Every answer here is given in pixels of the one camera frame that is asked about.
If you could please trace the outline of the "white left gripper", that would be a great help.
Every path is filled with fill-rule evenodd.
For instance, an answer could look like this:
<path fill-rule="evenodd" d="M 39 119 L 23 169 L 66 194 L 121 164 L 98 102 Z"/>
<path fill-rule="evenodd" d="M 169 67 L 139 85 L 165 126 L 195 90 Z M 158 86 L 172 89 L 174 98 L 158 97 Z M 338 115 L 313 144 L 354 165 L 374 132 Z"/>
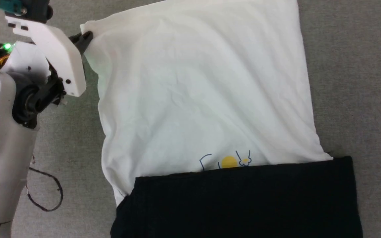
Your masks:
<path fill-rule="evenodd" d="M 86 90 L 86 77 L 82 56 L 93 39 L 93 32 L 78 33 L 68 37 L 61 29 L 44 23 L 5 16 L 14 23 L 13 33 L 29 37 L 43 53 L 52 67 L 64 80 L 69 96 L 79 97 Z"/>

